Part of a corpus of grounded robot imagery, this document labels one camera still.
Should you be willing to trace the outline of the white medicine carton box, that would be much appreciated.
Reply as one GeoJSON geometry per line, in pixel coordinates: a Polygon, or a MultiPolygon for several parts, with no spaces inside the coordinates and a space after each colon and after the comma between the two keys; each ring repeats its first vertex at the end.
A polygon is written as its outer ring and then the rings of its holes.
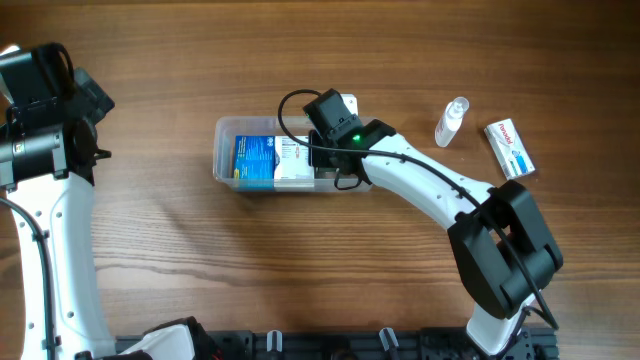
{"type": "Polygon", "coordinates": [[[315,170],[310,165],[310,149],[288,136],[275,137],[274,187],[277,191],[311,191],[315,170]]]}

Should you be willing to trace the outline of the blue printed carton box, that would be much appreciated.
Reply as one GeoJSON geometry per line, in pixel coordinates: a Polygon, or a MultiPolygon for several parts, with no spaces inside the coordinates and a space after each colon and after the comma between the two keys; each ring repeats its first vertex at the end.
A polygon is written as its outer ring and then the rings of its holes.
{"type": "Polygon", "coordinates": [[[234,186],[248,191],[274,187],[275,137],[237,135],[233,158],[234,186]]]}

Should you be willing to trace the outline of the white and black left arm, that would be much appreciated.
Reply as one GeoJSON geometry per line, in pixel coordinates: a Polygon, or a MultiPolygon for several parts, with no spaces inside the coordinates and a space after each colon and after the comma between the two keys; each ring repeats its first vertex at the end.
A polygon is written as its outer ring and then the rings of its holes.
{"type": "Polygon", "coordinates": [[[193,317],[146,331],[119,351],[100,303],[92,249],[93,168],[110,151],[96,125],[113,100],[66,48],[51,42],[1,54],[2,205],[20,243],[25,359],[216,359],[193,317]]]}

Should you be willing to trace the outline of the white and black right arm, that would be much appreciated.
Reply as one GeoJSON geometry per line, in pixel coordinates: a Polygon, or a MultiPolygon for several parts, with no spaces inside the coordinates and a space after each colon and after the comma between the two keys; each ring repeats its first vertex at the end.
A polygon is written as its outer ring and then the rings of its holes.
{"type": "Polygon", "coordinates": [[[387,189],[410,202],[449,237],[461,282],[474,301],[466,325],[484,354],[504,354],[532,303],[558,326],[542,290],[564,264],[563,255],[531,193],[509,180],[499,187],[464,177],[414,148],[390,125],[363,123],[330,89],[315,92],[303,111],[314,126],[310,149],[338,173],[387,189]]]}

